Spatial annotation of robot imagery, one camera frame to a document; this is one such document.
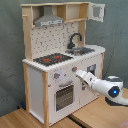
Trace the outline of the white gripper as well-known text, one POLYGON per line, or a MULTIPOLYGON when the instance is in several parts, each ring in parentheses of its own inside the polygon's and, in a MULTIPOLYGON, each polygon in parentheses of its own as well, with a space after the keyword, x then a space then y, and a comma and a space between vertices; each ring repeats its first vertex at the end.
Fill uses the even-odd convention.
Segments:
POLYGON ((96 88, 95 82, 97 77, 91 72, 85 72, 83 70, 78 70, 76 76, 90 89, 94 90, 96 88))

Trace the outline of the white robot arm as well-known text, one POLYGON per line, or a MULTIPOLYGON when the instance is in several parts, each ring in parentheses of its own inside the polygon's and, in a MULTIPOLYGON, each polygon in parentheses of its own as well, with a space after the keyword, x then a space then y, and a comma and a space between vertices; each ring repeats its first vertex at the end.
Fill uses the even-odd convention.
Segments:
POLYGON ((123 94, 123 81, 116 76, 109 76, 106 80, 98 79, 91 72, 78 70, 76 76, 93 91, 103 95, 110 106, 128 107, 128 99, 123 94))

